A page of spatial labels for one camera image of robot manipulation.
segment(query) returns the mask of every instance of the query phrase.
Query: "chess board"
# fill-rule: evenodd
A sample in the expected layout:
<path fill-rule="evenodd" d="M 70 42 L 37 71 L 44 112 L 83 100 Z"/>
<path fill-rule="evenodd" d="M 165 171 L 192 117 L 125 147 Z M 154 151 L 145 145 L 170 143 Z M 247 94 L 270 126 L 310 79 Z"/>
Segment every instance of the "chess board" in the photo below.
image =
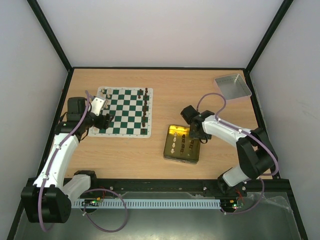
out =
<path fill-rule="evenodd" d="M 149 138 L 151 136 L 153 89 L 142 87 L 98 88 L 97 96 L 107 99 L 103 115 L 114 116 L 108 129 L 90 128 L 90 137 Z"/>

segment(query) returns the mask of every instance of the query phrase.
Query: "wooden table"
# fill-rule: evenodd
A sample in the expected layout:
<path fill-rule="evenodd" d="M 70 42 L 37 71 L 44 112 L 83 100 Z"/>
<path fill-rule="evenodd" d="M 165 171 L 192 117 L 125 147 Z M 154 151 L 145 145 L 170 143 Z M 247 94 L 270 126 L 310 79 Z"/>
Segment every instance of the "wooden table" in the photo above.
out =
<path fill-rule="evenodd" d="M 207 93 L 217 92 L 217 77 L 241 74 L 241 70 L 142 70 L 75 69 L 67 99 L 97 94 L 98 87 L 153 88 L 150 138 L 87 137 L 75 150 L 66 177 L 78 170 L 94 170 L 98 178 L 111 179 L 216 179 L 238 161 L 237 150 L 217 137 L 200 149 L 196 165 L 165 160 L 163 151 L 170 124 L 186 126 L 180 115 L 188 105 L 196 107 Z M 199 111 L 217 112 L 223 104 L 208 96 Z M 67 101 L 63 111 L 67 110 Z M 250 99 L 230 103 L 221 118 L 238 126 L 255 129 L 257 122 Z"/>

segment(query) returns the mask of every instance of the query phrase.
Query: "robotic arm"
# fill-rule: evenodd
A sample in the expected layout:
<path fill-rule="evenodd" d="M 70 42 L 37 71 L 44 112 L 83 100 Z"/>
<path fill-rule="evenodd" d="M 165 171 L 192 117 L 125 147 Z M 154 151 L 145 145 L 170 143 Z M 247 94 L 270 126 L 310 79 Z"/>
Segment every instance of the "robotic arm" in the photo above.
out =
<path fill-rule="evenodd" d="M 106 101 L 105 98 L 95 97 L 90 103 L 90 109 L 79 128 L 62 145 L 59 145 L 79 124 L 86 108 L 84 97 L 68 99 L 66 121 L 62 121 L 63 115 L 55 128 L 53 146 L 45 166 L 34 181 L 33 186 L 26 186 L 21 193 L 24 209 L 30 222 L 39 222 L 38 197 L 44 179 L 46 181 L 41 202 L 41 214 L 44 223 L 65 223 L 70 216 L 72 203 L 94 184 L 96 179 L 94 171 L 78 171 L 70 182 L 63 185 L 69 162 L 82 140 L 82 135 L 86 131 L 88 134 L 89 128 L 92 126 L 98 129 L 109 127 L 113 118 L 109 114 L 100 114 L 101 109 L 106 105 Z M 54 157 L 54 160 L 50 165 L 49 160 L 52 157 Z"/>
<path fill-rule="evenodd" d="M 220 119 L 216 119 L 213 112 L 199 113 L 191 105 L 184 108 L 181 115 L 190 125 L 190 137 L 207 141 L 213 135 L 237 149 L 239 164 L 218 177 L 218 188 L 223 194 L 227 194 L 240 182 L 256 179 L 275 164 L 271 156 L 242 131 L 250 133 L 260 140 L 278 160 L 275 150 L 262 128 L 250 130 L 227 121 L 223 121 L 225 124 L 222 124 Z"/>

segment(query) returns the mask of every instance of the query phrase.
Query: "yellow tray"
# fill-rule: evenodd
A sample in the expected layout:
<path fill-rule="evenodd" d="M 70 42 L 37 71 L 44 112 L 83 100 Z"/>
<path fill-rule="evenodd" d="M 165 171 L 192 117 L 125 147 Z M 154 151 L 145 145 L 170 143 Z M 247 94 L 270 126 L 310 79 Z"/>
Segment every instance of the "yellow tray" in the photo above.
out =
<path fill-rule="evenodd" d="M 197 138 L 190 138 L 189 131 L 188 127 L 169 126 L 163 151 L 165 159 L 188 164 L 198 163 L 201 143 Z"/>

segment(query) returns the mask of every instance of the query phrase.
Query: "purple cable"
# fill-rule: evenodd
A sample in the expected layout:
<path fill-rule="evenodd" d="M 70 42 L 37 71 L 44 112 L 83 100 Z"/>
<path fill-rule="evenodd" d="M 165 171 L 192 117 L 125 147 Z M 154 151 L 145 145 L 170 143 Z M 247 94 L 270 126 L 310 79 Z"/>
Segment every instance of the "purple cable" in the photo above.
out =
<path fill-rule="evenodd" d="M 85 192 L 83 192 L 83 193 L 85 194 L 85 193 L 96 192 L 96 191 L 104 191 L 104 192 L 109 192 L 109 193 L 112 193 L 112 194 L 116 195 L 116 196 L 121 200 L 121 202 L 123 203 L 124 210 L 125 210 L 125 219 L 124 219 L 122 225 L 121 225 L 119 228 L 117 228 L 116 230 L 107 230 L 107 229 L 104 229 L 104 228 L 98 226 L 97 224 L 95 224 L 94 221 L 92 221 L 92 219 L 90 218 L 90 216 L 89 216 L 88 214 L 86 214 L 86 207 L 87 207 L 87 205 L 88 205 L 89 203 L 86 204 L 86 205 L 84 206 L 84 208 L 83 208 L 83 211 L 85 212 L 85 216 L 88 218 L 88 220 L 92 223 L 92 225 L 93 225 L 94 227 L 96 227 L 97 229 L 99 229 L 99 230 L 102 231 L 102 232 L 105 232 L 105 233 L 115 233 L 115 232 L 120 231 L 121 229 L 123 229 L 123 228 L 125 227 L 125 225 L 126 225 L 127 222 L 128 222 L 128 219 L 129 219 L 129 213 L 128 213 L 127 205 L 126 205 L 124 199 L 123 199 L 118 193 L 116 193 L 116 192 L 114 192 L 114 191 L 111 191 L 111 190 L 108 190 L 108 189 L 104 189 L 104 188 L 90 189 L 90 190 L 87 190 L 87 191 L 85 191 Z"/>
<path fill-rule="evenodd" d="M 225 210 L 223 208 L 221 208 L 221 212 L 223 212 L 225 215 L 235 215 L 235 214 L 244 214 L 244 213 L 247 213 L 247 212 L 251 211 L 252 209 L 254 209 L 261 202 L 261 200 L 264 196 L 264 192 L 265 192 L 265 183 L 262 180 L 262 178 L 259 177 L 259 179 L 262 183 L 262 190 L 261 190 L 261 195 L 260 195 L 258 201 L 256 201 L 254 205 L 252 205 L 250 208 L 248 208 L 246 210 L 239 211 L 239 212 L 225 212 Z"/>
<path fill-rule="evenodd" d="M 223 125 L 225 125 L 226 127 L 228 128 L 231 128 L 233 130 L 236 130 L 236 131 L 239 131 L 238 128 L 228 124 L 227 122 L 223 121 L 223 120 L 219 120 L 219 114 L 226 108 L 226 105 L 227 105 L 227 100 L 226 98 L 220 94 L 220 93 L 216 93 L 216 92 L 211 92 L 211 93 L 207 93 L 205 94 L 203 97 L 200 98 L 197 106 L 196 106 L 196 111 L 198 112 L 199 110 L 199 105 L 200 103 L 202 102 L 202 100 L 206 97 L 206 96 L 209 96 L 209 95 L 217 95 L 219 97 L 221 97 L 223 99 L 223 106 L 222 108 L 220 108 L 219 111 L 216 112 L 215 114 L 215 119 L 219 122 L 219 123 L 222 123 Z M 274 166 L 275 166 L 275 170 L 274 172 L 271 172 L 271 173 L 262 173 L 261 176 L 274 176 L 278 173 L 279 171 L 279 165 L 278 165 L 278 161 L 276 159 L 276 157 L 273 155 L 273 153 L 266 147 L 266 145 L 264 145 L 259 139 L 257 139 L 255 136 L 253 136 L 252 134 L 250 134 L 249 132 L 246 132 L 246 131 L 241 131 L 241 133 L 247 135 L 249 138 L 253 139 L 257 144 L 259 144 L 269 155 L 270 157 L 272 158 L 273 162 L 274 162 Z"/>
<path fill-rule="evenodd" d="M 89 109 L 89 106 L 90 106 L 90 94 L 88 93 L 88 91 L 86 90 L 85 91 L 85 94 L 86 94 L 86 105 L 85 105 L 85 109 L 84 109 L 84 113 L 80 119 L 80 121 L 78 122 L 78 124 L 74 127 L 74 129 L 59 143 L 59 146 L 62 146 L 65 141 L 67 141 L 67 139 L 72 135 L 74 134 L 77 129 L 80 127 L 80 125 L 82 124 L 82 122 L 84 121 L 86 115 L 87 115 L 87 112 L 88 112 L 88 109 Z M 52 154 L 52 157 L 49 161 L 49 164 L 48 164 L 48 167 L 46 168 L 46 171 L 45 171 L 45 175 L 48 176 L 49 172 L 50 172 L 50 169 L 51 169 L 51 166 L 54 162 L 54 159 L 57 155 L 59 151 L 59 148 L 56 148 Z M 38 197 L 38 217 L 39 217 L 39 223 L 40 223 L 40 227 L 41 229 L 44 231 L 44 232 L 49 232 L 52 227 L 54 226 L 54 224 L 52 224 L 48 229 L 46 229 L 45 225 L 44 225 L 44 220 L 42 218 L 42 194 L 44 192 L 44 188 L 45 188 L 45 185 L 46 185 L 46 182 L 47 182 L 47 179 L 44 178 L 42 180 L 42 184 L 41 184 L 41 187 L 40 187 L 40 191 L 39 191 L 39 197 Z"/>

